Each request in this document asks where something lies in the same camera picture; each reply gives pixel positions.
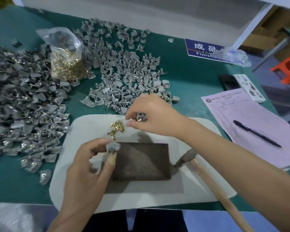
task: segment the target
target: pink paper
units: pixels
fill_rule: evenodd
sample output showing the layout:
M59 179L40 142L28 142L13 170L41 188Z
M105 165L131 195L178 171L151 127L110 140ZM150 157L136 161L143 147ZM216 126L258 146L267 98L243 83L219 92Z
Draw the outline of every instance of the pink paper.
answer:
M279 168L290 166L290 125L268 111L243 89L201 97L231 140ZM276 147L236 126L233 120L263 134L282 146Z

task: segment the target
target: crumpled plastic wrap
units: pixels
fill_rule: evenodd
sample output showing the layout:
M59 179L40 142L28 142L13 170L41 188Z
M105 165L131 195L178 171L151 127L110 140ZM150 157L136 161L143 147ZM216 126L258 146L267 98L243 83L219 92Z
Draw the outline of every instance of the crumpled plastic wrap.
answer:
M0 232L43 232L44 210L40 207L0 203Z
M82 60L82 42L66 27L39 29L38 35L50 45L52 73L60 81L76 81L88 72Z
M232 49L230 47L214 51L212 53L214 58L224 60L241 67L251 67L251 62L247 54L240 49Z

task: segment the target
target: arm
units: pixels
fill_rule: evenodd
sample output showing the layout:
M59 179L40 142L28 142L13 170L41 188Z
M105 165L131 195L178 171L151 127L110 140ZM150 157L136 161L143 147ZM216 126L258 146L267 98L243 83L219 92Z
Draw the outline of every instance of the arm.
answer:
M48 232L82 231L99 206L108 181L115 168L116 153L109 154L99 175L90 173L91 159L98 152L106 152L109 139L95 139L78 149L67 170L62 207Z
M129 108L126 119L135 119L136 112L146 113L147 121L131 120L127 126L185 142L274 226L290 231L290 175L182 116L158 96L142 94Z

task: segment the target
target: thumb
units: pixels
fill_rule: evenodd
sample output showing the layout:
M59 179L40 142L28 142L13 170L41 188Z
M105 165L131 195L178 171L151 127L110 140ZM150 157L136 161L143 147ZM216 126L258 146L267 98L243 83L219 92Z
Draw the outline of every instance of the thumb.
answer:
M135 128L135 129L145 130L145 127L146 127L146 123L145 122L146 121L129 120L126 123L126 126L127 127L132 127L132 128Z
M112 173L115 169L116 156L117 152L110 152L108 154L104 167L99 174L97 182L100 185L100 187L104 189L106 188L108 181L111 178Z

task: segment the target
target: metal table leg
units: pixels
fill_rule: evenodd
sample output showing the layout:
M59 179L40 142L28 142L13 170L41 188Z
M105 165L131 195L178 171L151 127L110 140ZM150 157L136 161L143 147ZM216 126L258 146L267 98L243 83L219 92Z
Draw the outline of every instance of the metal table leg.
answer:
M270 52L267 53L267 55L259 62L259 64L252 70L252 72L255 72L263 63L265 63L269 57L271 57L273 54L275 54L277 51L281 50L288 42L290 41L290 37L287 37L283 39L277 46L275 46Z

